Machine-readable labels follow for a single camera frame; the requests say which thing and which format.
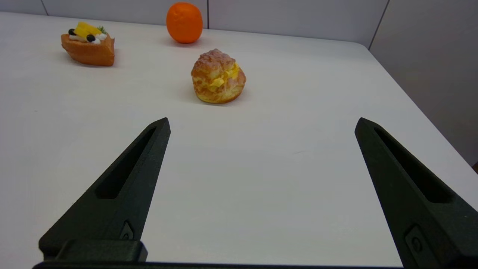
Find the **cream puff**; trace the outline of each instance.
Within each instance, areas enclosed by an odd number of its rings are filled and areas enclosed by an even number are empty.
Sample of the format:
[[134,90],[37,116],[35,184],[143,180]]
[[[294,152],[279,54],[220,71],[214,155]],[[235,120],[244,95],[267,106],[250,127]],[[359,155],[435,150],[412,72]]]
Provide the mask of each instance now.
[[246,75],[236,60],[218,49],[201,54],[191,76],[198,98],[216,104],[236,99],[246,83]]

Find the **white wall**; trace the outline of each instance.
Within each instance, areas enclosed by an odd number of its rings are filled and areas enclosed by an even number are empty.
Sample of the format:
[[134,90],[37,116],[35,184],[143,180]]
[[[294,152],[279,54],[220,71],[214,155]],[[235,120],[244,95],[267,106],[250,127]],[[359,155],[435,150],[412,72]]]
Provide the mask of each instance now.
[[478,161],[478,1],[391,0],[370,51],[469,163]]
[[41,0],[0,0],[0,11],[46,15]]
[[[166,14],[176,2],[179,0],[43,0],[50,16],[159,25],[166,24]],[[199,8],[207,28],[207,0],[182,2]]]
[[387,0],[209,0],[209,28],[369,47]]

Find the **toy food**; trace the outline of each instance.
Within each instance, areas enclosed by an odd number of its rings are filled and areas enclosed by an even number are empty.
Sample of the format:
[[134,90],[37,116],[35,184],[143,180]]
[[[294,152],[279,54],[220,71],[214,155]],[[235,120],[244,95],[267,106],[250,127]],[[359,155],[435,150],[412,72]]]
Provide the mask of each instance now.
[[75,29],[61,35],[61,46],[70,57],[82,64],[112,66],[115,62],[114,38],[104,27],[79,22]]
[[192,43],[203,32],[201,11],[190,3],[176,3],[168,10],[166,26],[169,35],[177,42]]
[[236,99],[246,84],[246,75],[236,60],[218,49],[201,54],[191,76],[196,95],[209,103],[227,103]]

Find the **pastry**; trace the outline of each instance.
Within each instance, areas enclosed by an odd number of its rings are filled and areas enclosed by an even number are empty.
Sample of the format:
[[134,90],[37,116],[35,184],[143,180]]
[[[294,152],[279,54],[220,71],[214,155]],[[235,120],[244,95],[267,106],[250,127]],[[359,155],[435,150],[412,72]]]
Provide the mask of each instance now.
[[61,46],[82,64],[112,66],[115,61],[114,38],[103,27],[79,22],[75,29],[61,35]]
[[236,99],[246,83],[246,75],[236,60],[218,49],[201,54],[191,76],[198,98],[216,104]]

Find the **green garnish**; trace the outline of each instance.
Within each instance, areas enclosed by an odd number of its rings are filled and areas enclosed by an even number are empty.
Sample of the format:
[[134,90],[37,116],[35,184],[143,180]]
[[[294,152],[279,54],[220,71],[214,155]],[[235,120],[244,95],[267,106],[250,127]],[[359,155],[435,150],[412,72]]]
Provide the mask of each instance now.
[[108,32],[106,32],[106,29],[105,29],[104,26],[98,26],[97,28],[98,28],[98,30],[100,30],[103,34],[108,34]]

